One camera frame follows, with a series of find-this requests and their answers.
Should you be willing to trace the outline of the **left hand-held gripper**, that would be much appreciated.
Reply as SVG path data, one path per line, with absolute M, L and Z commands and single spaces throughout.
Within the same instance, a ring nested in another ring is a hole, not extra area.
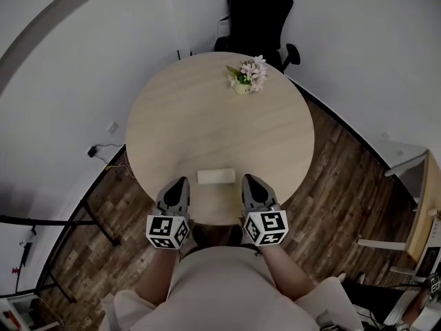
M 157 249 L 179 250 L 189 228 L 190 185 L 187 177 L 170 181 L 160 190 L 153 214 L 147 216 L 145 236 Z

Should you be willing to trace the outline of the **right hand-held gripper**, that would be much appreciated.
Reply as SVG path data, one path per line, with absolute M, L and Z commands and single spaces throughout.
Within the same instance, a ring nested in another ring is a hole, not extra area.
M 242 180 L 242 229 L 245 243 L 279 245 L 288 233 L 287 213 L 274 190 L 261 178 L 246 174 Z

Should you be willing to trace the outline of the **small white box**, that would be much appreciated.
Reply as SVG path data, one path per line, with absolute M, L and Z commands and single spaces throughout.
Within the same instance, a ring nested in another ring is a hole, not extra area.
M 197 182 L 199 185 L 231 184 L 236 182 L 236 172 L 233 168 L 213 170 L 198 170 Z

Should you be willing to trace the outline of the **person's right forearm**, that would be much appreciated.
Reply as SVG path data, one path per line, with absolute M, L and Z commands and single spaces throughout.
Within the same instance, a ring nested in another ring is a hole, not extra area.
M 260 251 L 281 294 L 296 301 L 315 288 L 314 282 L 280 245 L 264 245 Z

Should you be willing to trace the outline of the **person's left forearm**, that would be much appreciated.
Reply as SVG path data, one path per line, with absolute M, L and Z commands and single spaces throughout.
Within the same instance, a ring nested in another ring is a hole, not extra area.
M 156 250 L 149 265 L 143 271 L 134 291 L 154 307 L 167 300 L 174 269 L 184 258 L 180 250 Z

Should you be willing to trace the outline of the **person's dark trousers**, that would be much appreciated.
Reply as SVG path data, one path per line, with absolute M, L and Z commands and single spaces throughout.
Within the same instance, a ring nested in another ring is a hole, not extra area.
M 239 225 L 231 225 L 228 230 L 226 242 L 210 237 L 209 232 L 201 225 L 192 228 L 192 238 L 198 248 L 211 248 L 214 246 L 238 247 L 243 240 L 243 229 Z

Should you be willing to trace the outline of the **person's light shirt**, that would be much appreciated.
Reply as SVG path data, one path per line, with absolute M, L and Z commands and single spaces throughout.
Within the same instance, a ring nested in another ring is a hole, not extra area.
M 329 277 L 292 301 L 263 255 L 216 246 L 178 261 L 167 300 L 154 307 L 134 290 L 103 301 L 99 331 L 362 331 L 341 282 Z

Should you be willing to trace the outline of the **potted pink flower plant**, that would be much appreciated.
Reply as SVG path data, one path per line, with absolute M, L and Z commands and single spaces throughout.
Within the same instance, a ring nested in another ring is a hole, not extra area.
M 239 68 L 226 66 L 230 86 L 237 94 L 252 94 L 263 89 L 267 80 L 267 66 L 263 55 L 240 63 Z

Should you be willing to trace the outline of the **small black device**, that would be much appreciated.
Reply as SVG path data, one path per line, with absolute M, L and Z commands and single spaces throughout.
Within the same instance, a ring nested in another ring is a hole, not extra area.
M 21 267 L 24 267 L 26 265 L 32 246 L 33 246 L 33 242 L 27 242 L 23 245 L 23 254 L 20 262 Z

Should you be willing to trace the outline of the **wooden desk with white legs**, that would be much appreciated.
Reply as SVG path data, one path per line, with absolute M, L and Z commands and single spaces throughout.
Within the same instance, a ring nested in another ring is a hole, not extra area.
M 441 168 L 429 150 L 401 163 L 384 175 L 396 176 L 402 183 L 408 178 L 418 187 L 413 223 L 405 242 L 358 240 L 363 247 L 406 252 L 415 262 L 414 269 L 390 267 L 390 271 L 411 276 L 424 254 L 426 247 L 441 247 Z

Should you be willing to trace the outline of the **white microwave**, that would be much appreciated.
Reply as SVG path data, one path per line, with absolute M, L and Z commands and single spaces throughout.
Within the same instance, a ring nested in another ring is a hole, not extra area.
M 441 247 L 426 247 L 413 275 L 415 281 L 424 281 L 438 268 L 441 259 Z

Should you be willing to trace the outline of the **black office chair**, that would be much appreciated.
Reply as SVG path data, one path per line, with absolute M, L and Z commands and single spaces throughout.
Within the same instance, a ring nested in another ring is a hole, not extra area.
M 287 58 L 280 55 L 281 33 L 294 0 L 227 0 L 230 32 L 216 40 L 216 52 L 234 52 L 250 57 L 262 56 L 280 72 L 288 65 L 299 65 L 300 53 L 291 43 Z

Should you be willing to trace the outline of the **white low rack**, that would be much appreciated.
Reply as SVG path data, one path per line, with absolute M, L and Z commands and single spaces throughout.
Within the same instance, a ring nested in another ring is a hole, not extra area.
M 38 299 L 35 294 L 0 298 L 0 331 L 31 331 L 36 327 L 31 303 Z

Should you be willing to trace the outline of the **white desk with black frame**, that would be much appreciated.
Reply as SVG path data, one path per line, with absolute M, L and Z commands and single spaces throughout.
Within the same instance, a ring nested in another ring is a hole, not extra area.
M 76 303 L 76 299 L 74 297 L 71 297 L 61 286 L 61 284 L 55 279 L 53 274 L 51 273 L 52 265 L 54 264 L 54 260 L 56 259 L 56 255 L 58 255 L 59 250 L 65 245 L 65 242 L 67 241 L 68 237 L 70 236 L 71 228 L 81 226 L 81 225 L 95 225 L 108 239 L 108 241 L 113 246 L 120 245 L 120 241 L 116 238 L 113 238 L 110 236 L 110 234 L 106 231 L 106 229 L 101 225 L 101 222 L 96 218 L 94 213 L 91 211 L 89 207 L 89 203 L 86 199 L 82 199 L 80 201 L 80 204 L 72 214 L 72 216 L 75 216 L 76 213 L 79 212 L 80 209 L 84 209 L 88 216 L 91 218 L 89 221 L 75 221 L 73 219 L 69 219 L 67 221 L 62 220 L 43 220 L 43 219 L 31 219 L 31 218 L 19 218 L 19 217 L 11 217 L 4 214 L 0 214 L 0 223 L 10 224 L 10 225 L 23 225 L 23 226 L 29 226 L 31 227 L 31 232 L 35 233 L 35 228 L 37 226 L 61 226 L 63 227 L 62 233 L 64 234 L 63 240 L 60 239 L 57 240 L 56 244 L 54 245 L 53 249 L 51 250 L 50 256 L 48 257 L 48 260 L 45 262 L 45 265 L 42 269 L 41 276 L 39 278 L 39 281 L 37 282 L 37 287 L 30 289 L 30 290 L 23 290 L 18 291 L 16 290 L 15 293 L 12 294 L 5 294 L 0 295 L 0 299 L 7 299 L 7 298 L 16 298 L 25 296 L 28 294 L 38 294 L 40 292 L 43 292 L 44 290 L 48 290 L 50 288 L 58 288 L 61 292 L 61 294 L 70 302 L 70 303 Z

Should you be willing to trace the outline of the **white wall panel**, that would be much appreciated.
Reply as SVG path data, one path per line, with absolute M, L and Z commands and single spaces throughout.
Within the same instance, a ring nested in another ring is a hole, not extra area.
M 216 38 L 228 37 L 230 34 L 229 16 L 224 16 L 216 21 Z

